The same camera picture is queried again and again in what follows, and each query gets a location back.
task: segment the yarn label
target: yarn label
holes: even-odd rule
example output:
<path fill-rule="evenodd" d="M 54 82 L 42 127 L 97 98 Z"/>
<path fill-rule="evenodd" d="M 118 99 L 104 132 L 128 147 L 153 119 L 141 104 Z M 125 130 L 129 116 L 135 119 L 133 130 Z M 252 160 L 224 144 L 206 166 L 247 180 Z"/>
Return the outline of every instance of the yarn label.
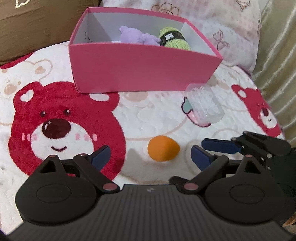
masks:
<path fill-rule="evenodd" d="M 161 36 L 160 45 L 164 46 L 168 41 L 171 41 L 173 39 L 183 39 L 183 40 L 185 40 L 185 38 L 183 37 L 183 35 L 180 32 L 178 32 L 178 31 L 170 31 L 170 32 L 166 32 L 164 35 Z"/>

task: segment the red bear print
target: red bear print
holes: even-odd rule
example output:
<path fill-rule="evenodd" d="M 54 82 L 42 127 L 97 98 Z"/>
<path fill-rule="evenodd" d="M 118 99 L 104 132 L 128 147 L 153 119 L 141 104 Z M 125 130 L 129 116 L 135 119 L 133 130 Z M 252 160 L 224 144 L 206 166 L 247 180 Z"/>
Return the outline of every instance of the red bear print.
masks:
<path fill-rule="evenodd" d="M 261 96 L 259 89 L 244 89 L 239 85 L 232 85 L 231 88 L 244 102 L 253 120 L 267 135 L 277 137 L 281 134 L 281 129 L 277 120 L 272 114 L 269 105 Z"/>
<path fill-rule="evenodd" d="M 31 175 L 51 154 L 70 159 L 109 145 L 111 158 L 101 172 L 114 179 L 126 155 L 123 131 L 112 114 L 118 103 L 118 93 L 79 94 L 70 82 L 28 84 L 13 99 L 16 111 L 8 142 L 11 158 Z"/>

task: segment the ribbed black surface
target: ribbed black surface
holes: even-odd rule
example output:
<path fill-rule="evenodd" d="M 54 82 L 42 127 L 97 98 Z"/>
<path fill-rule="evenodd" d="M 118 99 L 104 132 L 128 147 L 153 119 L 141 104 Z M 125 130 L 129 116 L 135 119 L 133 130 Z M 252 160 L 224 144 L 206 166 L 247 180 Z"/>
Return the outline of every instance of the ribbed black surface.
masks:
<path fill-rule="evenodd" d="M 42 227 L 22 224 L 13 241 L 287 241 L 276 223 L 239 226 L 218 219 L 198 196 L 173 185 L 125 185 L 104 195 L 88 215 L 72 223 Z"/>

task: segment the beige satin fabric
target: beige satin fabric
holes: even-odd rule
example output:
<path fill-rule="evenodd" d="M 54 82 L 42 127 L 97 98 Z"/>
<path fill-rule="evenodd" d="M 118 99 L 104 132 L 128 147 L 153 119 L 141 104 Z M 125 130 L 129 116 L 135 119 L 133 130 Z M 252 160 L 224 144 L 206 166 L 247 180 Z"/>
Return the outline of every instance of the beige satin fabric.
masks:
<path fill-rule="evenodd" d="M 269 0 L 253 79 L 296 147 L 296 1 Z"/>

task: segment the blue gripper pad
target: blue gripper pad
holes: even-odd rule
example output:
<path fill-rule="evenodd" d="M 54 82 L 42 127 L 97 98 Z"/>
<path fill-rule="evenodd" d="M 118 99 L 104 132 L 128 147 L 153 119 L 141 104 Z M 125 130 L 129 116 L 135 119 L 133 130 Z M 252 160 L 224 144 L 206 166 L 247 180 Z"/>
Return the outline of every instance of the blue gripper pad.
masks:
<path fill-rule="evenodd" d="M 203 171 L 215 160 L 215 156 L 209 154 L 207 151 L 203 150 L 201 147 L 194 145 L 191 148 L 191 159 L 194 162 L 194 164 L 201 171 Z"/>
<path fill-rule="evenodd" d="M 111 157 L 111 149 L 109 146 L 102 146 L 89 156 L 91 164 L 99 171 L 108 163 Z"/>
<path fill-rule="evenodd" d="M 201 144 L 205 150 L 209 150 L 209 151 L 228 153 L 228 154 L 235 154 L 241 151 L 241 149 L 237 147 L 233 141 L 205 138 L 201 142 Z"/>

